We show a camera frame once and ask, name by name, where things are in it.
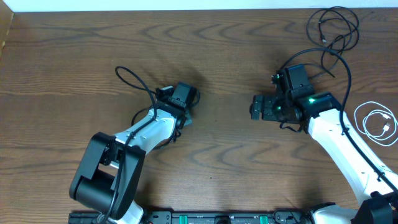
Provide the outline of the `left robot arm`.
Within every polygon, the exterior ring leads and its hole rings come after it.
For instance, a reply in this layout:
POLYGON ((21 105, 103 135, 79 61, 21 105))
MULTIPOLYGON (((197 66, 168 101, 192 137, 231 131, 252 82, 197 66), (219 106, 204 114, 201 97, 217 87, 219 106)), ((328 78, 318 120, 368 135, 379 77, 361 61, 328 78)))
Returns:
POLYGON ((200 99, 186 83, 156 90, 148 114, 125 131, 96 133, 72 180, 69 196, 99 212, 91 223, 139 223, 144 210, 135 201, 145 156, 181 135, 192 123, 190 109, 200 99))

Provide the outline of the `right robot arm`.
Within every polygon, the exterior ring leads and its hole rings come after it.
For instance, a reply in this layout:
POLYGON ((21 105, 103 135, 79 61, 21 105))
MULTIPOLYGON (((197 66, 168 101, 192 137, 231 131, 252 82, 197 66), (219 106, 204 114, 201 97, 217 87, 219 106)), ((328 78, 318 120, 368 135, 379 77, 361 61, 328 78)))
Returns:
POLYGON ((253 120, 276 121, 282 129, 298 124, 333 159, 348 181, 359 209, 324 203, 311 209, 303 223, 397 223, 397 174, 383 163, 349 122, 329 92, 315 93, 302 64, 272 76, 274 95, 256 95, 253 120))

